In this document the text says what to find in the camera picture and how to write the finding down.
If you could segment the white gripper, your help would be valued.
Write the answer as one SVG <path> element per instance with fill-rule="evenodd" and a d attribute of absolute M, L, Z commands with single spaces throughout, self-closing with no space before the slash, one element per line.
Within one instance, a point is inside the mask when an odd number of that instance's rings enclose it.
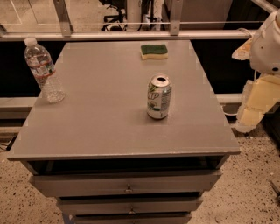
<path fill-rule="evenodd" d="M 232 58 L 250 59 L 251 68 L 262 73 L 257 80 L 249 80 L 245 85 L 237 112 L 234 127 L 248 133 L 280 101 L 280 10 L 272 12 L 253 38 L 233 52 Z"/>

